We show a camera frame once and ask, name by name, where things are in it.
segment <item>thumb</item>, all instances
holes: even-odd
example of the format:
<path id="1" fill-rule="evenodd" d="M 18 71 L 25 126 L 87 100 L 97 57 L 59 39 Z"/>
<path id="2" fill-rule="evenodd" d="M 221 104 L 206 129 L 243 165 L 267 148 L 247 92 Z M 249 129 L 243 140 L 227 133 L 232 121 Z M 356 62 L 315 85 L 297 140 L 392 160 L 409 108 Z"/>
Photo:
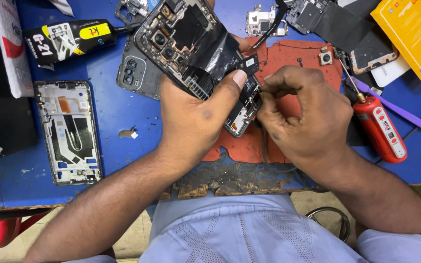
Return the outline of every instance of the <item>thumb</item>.
<path id="1" fill-rule="evenodd" d="M 276 99 L 269 92 L 260 93 L 262 106 L 257 113 L 258 120 L 266 128 L 272 140 L 277 142 L 289 127 L 287 120 L 277 109 Z"/>
<path id="2" fill-rule="evenodd" d="M 219 114 L 228 117 L 233 107 L 239 99 L 239 95 L 246 82 L 247 75 L 243 70 L 235 70 L 228 74 L 215 87 L 214 92 L 206 101 L 212 109 L 219 111 Z"/>

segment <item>light blue shirt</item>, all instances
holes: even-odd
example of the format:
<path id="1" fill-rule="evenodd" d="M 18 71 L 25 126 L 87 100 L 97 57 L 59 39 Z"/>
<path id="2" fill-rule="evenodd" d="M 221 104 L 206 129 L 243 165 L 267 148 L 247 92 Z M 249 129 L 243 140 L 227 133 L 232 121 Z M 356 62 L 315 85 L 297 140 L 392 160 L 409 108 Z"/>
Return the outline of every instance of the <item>light blue shirt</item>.
<path id="1" fill-rule="evenodd" d="M 421 263 L 421 235 L 366 230 L 357 252 L 298 215 L 287 194 L 159 201 L 139 262 Z M 73 261 L 113 263 L 106 255 Z"/>

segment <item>floor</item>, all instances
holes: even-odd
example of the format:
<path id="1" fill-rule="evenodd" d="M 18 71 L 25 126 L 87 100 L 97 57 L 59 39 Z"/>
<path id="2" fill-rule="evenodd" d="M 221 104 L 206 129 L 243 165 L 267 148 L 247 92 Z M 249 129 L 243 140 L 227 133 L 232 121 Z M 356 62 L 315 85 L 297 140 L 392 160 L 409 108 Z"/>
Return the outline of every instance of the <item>floor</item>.
<path id="1" fill-rule="evenodd" d="M 342 210 L 348 215 L 351 225 L 351 234 L 348 244 L 355 243 L 354 219 L 345 207 L 332 193 L 317 194 L 313 192 L 297 192 L 292 194 L 295 208 L 300 214 L 307 214 L 315 208 L 332 206 Z M 0 249 L 0 263 L 21 262 L 25 253 L 35 241 L 46 224 L 61 210 L 56 208 L 50 214 L 41 219 L 37 224 L 27 229 L 8 246 Z M 339 233 L 340 216 L 334 212 L 322 212 L 316 216 L 319 222 L 335 235 Z M 113 246 L 117 258 L 122 258 L 123 263 L 137 262 L 137 257 L 145 251 L 149 243 L 151 222 L 148 214 L 144 211 L 141 216 L 131 225 L 120 240 Z"/>

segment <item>glue tube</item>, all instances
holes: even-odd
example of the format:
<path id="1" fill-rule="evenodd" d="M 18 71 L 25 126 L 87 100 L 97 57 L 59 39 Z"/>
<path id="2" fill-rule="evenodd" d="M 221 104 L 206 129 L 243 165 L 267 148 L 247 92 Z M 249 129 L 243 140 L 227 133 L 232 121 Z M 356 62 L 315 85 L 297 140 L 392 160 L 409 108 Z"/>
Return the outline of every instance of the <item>glue tube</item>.
<path id="1" fill-rule="evenodd" d="M 113 45 L 126 27 L 113 27 L 106 19 L 54 23 L 25 30 L 23 35 L 37 63 L 49 65 Z"/>

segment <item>fingernail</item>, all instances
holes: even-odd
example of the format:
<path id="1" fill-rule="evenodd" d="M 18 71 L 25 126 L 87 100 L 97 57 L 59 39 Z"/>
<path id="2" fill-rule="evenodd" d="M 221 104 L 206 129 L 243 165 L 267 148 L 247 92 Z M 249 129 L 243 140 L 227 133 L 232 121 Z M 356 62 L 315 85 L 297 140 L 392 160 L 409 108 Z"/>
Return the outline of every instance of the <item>fingernail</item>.
<path id="1" fill-rule="evenodd" d="M 235 83 L 237 83 L 238 87 L 240 87 L 240 89 L 243 88 L 243 85 L 246 82 L 246 79 L 248 78 L 248 76 L 246 75 L 246 72 L 244 72 L 241 69 L 237 70 L 237 73 L 235 73 L 235 75 L 233 75 L 233 81 L 235 81 Z"/>

